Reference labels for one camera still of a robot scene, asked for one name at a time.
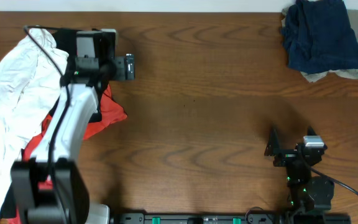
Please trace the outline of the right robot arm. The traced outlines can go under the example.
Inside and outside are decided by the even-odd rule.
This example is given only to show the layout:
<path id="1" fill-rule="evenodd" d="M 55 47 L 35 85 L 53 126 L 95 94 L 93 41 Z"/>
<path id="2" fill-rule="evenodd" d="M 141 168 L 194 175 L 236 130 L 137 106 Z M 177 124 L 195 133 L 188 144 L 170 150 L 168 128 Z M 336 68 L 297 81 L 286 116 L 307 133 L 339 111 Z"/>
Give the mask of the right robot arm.
<path id="1" fill-rule="evenodd" d="M 321 162 L 327 149 L 322 138 L 309 127 L 303 141 L 293 149 L 281 147 L 275 128 L 270 130 L 265 156 L 273 157 L 275 167 L 287 172 L 288 201 L 291 207 L 276 218 L 276 223 L 324 223 L 324 213 L 331 209 L 334 183 L 325 177 L 312 176 L 312 166 Z"/>

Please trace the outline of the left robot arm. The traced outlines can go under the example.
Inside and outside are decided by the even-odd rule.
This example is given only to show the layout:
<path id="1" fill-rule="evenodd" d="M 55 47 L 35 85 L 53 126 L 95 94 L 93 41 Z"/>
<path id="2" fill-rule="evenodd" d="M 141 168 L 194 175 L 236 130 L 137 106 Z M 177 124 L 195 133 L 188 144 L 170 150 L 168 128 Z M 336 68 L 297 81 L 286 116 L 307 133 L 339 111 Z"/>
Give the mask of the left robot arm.
<path id="1" fill-rule="evenodd" d="M 76 162 L 91 115 L 110 80 L 134 80 L 135 57 L 76 57 L 61 77 L 58 105 L 28 161 L 11 167 L 22 223 L 109 223 L 107 205 L 91 203 Z"/>

